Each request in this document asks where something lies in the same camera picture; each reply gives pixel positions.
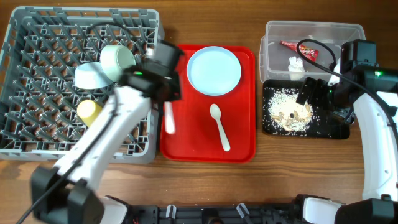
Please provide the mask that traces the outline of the white plastic fork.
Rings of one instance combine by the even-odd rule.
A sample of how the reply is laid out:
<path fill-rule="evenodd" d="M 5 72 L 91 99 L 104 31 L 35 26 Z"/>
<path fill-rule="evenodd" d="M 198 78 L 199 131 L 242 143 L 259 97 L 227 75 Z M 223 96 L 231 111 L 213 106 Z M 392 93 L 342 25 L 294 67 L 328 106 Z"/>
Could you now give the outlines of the white plastic fork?
<path fill-rule="evenodd" d="M 165 131 L 168 134 L 175 134 L 175 120 L 171 102 L 164 103 Z"/>

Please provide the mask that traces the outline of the red snack wrapper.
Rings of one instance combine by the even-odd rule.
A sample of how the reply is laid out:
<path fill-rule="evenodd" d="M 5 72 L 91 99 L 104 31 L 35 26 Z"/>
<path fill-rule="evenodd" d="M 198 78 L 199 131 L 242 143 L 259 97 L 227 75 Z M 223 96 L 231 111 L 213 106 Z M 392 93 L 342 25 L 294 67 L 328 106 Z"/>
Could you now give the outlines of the red snack wrapper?
<path fill-rule="evenodd" d="M 281 44 L 285 47 L 288 47 L 289 49 L 291 49 L 295 52 L 298 52 L 297 42 L 286 42 L 286 41 L 281 40 L 279 42 L 279 44 Z M 317 49 L 313 49 L 313 48 L 307 47 L 305 45 L 300 45 L 299 50 L 306 58 L 308 58 L 309 60 L 311 60 L 313 62 L 315 62 L 318 58 L 319 51 Z"/>

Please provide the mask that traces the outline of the green bowl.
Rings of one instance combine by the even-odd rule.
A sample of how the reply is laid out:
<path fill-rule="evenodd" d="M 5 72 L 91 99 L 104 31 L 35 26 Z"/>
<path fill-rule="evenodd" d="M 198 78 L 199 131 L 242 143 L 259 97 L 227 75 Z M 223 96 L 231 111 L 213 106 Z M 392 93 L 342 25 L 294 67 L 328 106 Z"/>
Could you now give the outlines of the green bowl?
<path fill-rule="evenodd" d="M 133 53 L 123 45 L 107 45 L 100 53 L 100 64 L 105 75 L 118 82 L 124 69 L 136 64 Z"/>

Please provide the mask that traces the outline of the white tissue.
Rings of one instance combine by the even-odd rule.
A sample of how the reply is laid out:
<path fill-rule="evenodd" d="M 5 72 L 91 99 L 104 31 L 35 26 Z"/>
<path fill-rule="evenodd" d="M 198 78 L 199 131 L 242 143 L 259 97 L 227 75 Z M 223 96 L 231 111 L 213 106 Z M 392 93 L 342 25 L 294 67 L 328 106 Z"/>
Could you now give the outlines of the white tissue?
<path fill-rule="evenodd" d="M 305 72 L 303 60 L 296 56 L 289 58 L 288 71 L 290 72 Z"/>

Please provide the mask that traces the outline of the rice and food scraps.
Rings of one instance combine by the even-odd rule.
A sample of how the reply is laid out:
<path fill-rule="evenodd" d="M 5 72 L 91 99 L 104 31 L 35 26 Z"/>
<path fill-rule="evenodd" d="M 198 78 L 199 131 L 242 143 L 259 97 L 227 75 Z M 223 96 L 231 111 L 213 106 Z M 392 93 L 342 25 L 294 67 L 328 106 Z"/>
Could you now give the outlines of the rice and food scraps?
<path fill-rule="evenodd" d="M 266 104 L 270 114 L 270 122 L 277 131 L 305 132 L 310 128 L 315 116 L 311 104 L 303 105 L 296 102 L 298 93 L 294 89 L 282 88 L 275 90 Z"/>

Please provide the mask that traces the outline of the white plastic spoon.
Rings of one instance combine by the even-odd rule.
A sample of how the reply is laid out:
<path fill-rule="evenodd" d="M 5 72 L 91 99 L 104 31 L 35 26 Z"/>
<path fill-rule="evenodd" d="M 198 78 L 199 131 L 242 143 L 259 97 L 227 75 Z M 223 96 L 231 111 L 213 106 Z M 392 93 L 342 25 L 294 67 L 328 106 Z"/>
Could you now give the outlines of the white plastic spoon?
<path fill-rule="evenodd" d="M 223 147 L 223 150 L 228 152 L 231 150 L 231 146 L 229 144 L 227 135 L 224 131 L 223 125 L 221 123 L 221 110 L 218 107 L 217 104 L 212 104 L 210 106 L 210 114 L 211 117 L 216 121 L 217 126 L 218 126 L 218 130 L 219 130 L 219 134 L 220 134 L 220 139 L 221 139 L 221 145 Z"/>

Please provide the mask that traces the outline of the light blue bowl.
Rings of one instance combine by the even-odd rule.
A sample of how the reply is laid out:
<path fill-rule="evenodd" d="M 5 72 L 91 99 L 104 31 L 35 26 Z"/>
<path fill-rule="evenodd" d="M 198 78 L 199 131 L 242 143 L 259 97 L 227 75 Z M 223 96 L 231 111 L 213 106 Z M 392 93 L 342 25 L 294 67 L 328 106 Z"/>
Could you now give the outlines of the light blue bowl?
<path fill-rule="evenodd" d="M 104 88 L 113 84 L 99 62 L 84 63 L 75 69 L 74 85 L 85 90 Z"/>

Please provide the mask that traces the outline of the yellow plastic cup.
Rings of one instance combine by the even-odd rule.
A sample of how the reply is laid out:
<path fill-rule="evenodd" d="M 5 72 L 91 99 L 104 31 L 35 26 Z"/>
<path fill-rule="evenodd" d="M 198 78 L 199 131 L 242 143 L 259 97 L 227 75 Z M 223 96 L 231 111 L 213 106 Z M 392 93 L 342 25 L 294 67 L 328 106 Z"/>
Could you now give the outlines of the yellow plastic cup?
<path fill-rule="evenodd" d="M 94 120 L 99 116 L 102 111 L 102 107 L 94 102 L 93 100 L 83 100 L 76 109 L 78 117 L 83 123 L 90 127 Z"/>

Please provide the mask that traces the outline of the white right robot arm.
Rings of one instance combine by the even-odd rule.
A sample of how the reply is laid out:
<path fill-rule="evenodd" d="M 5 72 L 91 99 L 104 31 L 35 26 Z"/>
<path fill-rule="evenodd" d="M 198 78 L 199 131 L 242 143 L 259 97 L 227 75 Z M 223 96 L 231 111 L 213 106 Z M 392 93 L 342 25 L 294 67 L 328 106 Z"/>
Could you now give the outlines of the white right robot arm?
<path fill-rule="evenodd" d="M 397 70 L 382 68 L 376 44 L 356 39 L 341 47 L 341 58 L 324 67 L 338 77 L 329 85 L 307 78 L 297 103 L 325 110 L 350 108 L 359 123 L 364 158 L 362 199 L 351 204 L 302 196 L 300 217 L 308 223 L 397 223 Z"/>

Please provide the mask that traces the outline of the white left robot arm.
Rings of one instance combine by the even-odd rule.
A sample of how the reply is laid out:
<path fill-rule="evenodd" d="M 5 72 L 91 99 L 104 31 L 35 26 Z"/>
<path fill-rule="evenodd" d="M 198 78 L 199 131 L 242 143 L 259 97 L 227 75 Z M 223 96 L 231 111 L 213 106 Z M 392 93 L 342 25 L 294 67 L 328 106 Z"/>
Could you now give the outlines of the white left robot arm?
<path fill-rule="evenodd" d="M 150 55 L 116 72 L 117 87 L 93 124 L 52 168 L 32 173 L 30 214 L 45 223 L 138 223 L 132 205 L 96 191 L 115 152 L 154 105 L 181 98 L 177 65 L 183 50 L 164 40 Z"/>

